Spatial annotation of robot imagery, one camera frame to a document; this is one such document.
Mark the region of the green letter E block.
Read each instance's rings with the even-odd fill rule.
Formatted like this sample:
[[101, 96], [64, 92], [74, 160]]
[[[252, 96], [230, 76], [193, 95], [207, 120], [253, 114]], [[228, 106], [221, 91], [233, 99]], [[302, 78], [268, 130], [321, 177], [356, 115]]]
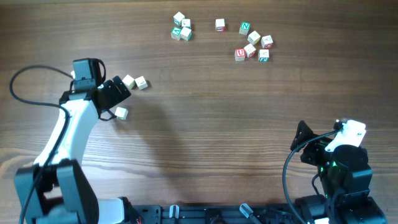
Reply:
[[128, 115], [128, 110], [122, 107], [117, 107], [114, 114], [117, 119], [125, 120]]

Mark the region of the red letter V block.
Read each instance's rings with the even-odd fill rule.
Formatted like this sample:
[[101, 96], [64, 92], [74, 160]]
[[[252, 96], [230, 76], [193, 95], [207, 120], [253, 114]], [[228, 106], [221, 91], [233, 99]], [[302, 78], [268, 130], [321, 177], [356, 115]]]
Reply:
[[140, 90], [144, 90], [148, 87], [148, 83], [143, 76], [137, 77], [135, 79], [135, 83], [136, 83], [138, 89], [140, 89]]

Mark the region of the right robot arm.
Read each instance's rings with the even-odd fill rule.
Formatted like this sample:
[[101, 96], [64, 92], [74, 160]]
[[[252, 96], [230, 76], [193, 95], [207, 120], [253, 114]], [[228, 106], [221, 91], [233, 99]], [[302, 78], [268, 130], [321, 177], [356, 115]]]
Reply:
[[387, 223], [369, 195], [373, 172], [361, 147], [365, 134], [366, 125], [352, 119], [336, 121], [331, 132], [321, 135], [298, 123], [291, 153], [301, 151], [300, 160], [317, 168], [324, 193], [287, 202], [296, 222]]

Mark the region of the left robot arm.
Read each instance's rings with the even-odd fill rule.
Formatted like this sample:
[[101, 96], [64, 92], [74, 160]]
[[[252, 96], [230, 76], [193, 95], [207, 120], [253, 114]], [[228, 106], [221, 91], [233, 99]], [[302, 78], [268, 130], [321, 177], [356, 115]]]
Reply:
[[136, 223], [140, 214], [126, 197], [98, 199], [81, 162], [91, 130], [102, 113], [130, 97], [119, 77], [106, 79], [97, 58], [73, 61], [74, 75], [54, 106], [60, 114], [43, 151], [17, 170], [20, 223]]

